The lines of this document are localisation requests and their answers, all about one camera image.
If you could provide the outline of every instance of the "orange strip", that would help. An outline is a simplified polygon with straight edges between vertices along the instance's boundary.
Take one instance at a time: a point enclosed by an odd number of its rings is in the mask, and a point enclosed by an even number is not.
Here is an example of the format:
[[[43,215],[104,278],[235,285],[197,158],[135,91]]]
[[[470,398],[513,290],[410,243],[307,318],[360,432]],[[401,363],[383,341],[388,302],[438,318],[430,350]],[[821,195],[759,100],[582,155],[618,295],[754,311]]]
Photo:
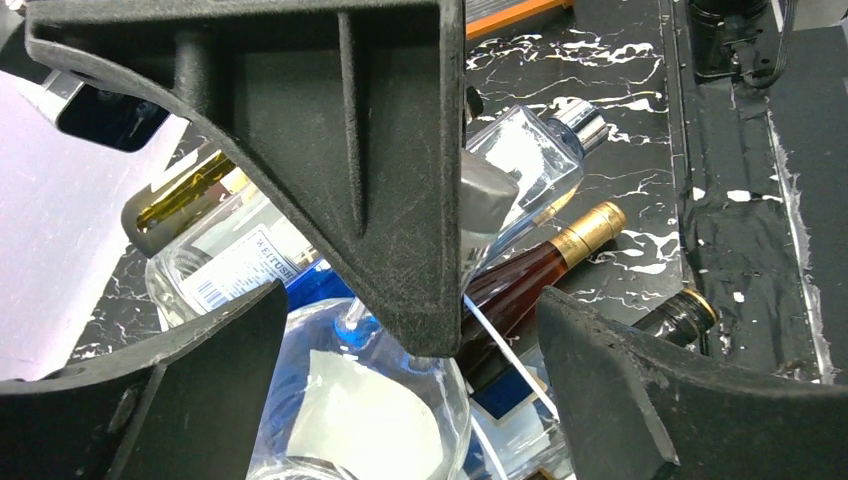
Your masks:
[[[574,5],[574,0],[528,0],[494,15],[489,15],[488,17],[469,23],[465,26],[465,38],[472,40],[509,24],[520,22],[545,10],[559,6],[569,7],[571,5]]]

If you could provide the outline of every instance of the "white paper label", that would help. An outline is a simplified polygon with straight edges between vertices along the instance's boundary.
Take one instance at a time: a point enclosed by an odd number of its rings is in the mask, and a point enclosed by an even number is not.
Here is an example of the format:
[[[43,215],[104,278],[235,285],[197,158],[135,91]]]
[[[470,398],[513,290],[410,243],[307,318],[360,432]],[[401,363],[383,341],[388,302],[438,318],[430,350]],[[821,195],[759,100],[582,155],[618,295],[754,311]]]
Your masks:
[[[268,228],[257,225],[180,286],[209,312],[275,279],[287,283],[298,273],[300,269],[274,245]]]
[[[360,480],[426,480],[442,461],[436,418],[405,386],[353,360],[310,352],[309,389],[289,456],[326,460]]]

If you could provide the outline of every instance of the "white straw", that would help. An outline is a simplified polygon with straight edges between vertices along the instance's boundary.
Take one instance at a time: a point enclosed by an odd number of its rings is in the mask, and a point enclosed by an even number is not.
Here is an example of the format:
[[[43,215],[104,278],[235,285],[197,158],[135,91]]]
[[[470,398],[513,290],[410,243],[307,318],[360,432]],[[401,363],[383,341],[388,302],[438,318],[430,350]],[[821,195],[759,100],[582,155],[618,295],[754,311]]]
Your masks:
[[[474,416],[471,416],[471,429],[474,430],[474,433],[477,435],[477,440],[480,441],[480,446],[483,447],[483,451],[486,452],[486,455],[489,456],[489,460],[492,461],[492,465],[495,467],[495,471],[498,473],[498,477],[501,480],[509,480],[509,477],[506,476],[506,470],[503,468],[503,464],[501,463],[500,457],[498,457],[497,452],[495,452],[495,447],[492,446],[492,443],[489,442],[489,437],[486,436],[486,432],[483,431],[483,428],[480,427],[480,424],[477,423],[477,419]]]
[[[533,390],[533,392],[538,395],[539,400],[541,400],[545,407],[548,409],[548,411],[551,412],[551,415],[554,417],[554,419],[559,422],[559,413],[557,413],[556,405],[554,405],[554,402],[547,396],[547,394],[545,394],[544,390],[542,390],[542,387],[539,385],[538,382],[536,382],[536,379],[534,379],[533,376],[530,375],[530,372],[527,371],[527,368],[524,366],[523,363],[521,363],[521,360],[518,359],[518,357],[515,355],[515,352],[513,352],[512,349],[509,348],[509,345],[506,344],[503,337],[501,337],[501,334],[498,333],[494,326],[492,326],[492,323],[489,322],[489,319],[486,318],[486,315],[484,315],[483,312],[481,312],[480,309],[477,308],[477,305],[474,305],[474,302],[472,302],[471,299],[468,298],[468,295],[464,295],[463,300],[465,301],[465,306],[468,307],[469,310],[471,310],[471,313],[473,313],[475,317],[477,317],[477,320],[480,322],[480,325],[483,325],[483,328],[485,328],[486,331],[489,332],[489,336],[492,337],[492,339],[501,349],[501,352],[503,352],[504,356],[506,356],[507,360],[509,360],[509,363],[511,363],[512,366],[515,367],[516,370],[518,370],[518,373],[521,374],[521,377],[524,378],[524,381],[527,382],[527,385],[530,385],[530,388]]]

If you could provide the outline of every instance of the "barcode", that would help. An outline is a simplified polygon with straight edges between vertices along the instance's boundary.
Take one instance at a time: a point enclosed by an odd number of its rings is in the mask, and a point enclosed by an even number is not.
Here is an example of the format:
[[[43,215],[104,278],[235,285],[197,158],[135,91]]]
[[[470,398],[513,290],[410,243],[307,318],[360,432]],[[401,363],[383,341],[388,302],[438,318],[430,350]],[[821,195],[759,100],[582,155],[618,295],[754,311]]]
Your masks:
[[[209,310],[215,310],[221,305],[227,303],[227,297],[221,293],[211,281],[205,281],[197,287],[197,293],[203,297]]]

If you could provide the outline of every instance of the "gray cap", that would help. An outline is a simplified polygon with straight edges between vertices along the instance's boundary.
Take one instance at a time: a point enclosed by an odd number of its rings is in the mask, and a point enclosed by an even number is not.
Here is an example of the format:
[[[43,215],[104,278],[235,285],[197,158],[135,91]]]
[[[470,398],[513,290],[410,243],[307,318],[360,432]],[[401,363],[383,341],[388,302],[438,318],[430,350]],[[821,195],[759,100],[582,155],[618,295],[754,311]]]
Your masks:
[[[609,124],[597,107],[579,98],[570,98],[565,107],[552,115],[567,125],[583,145],[586,154],[604,143],[609,136]]]
[[[518,184],[503,170],[464,149],[461,166],[460,227],[470,232],[500,232],[518,197]]]

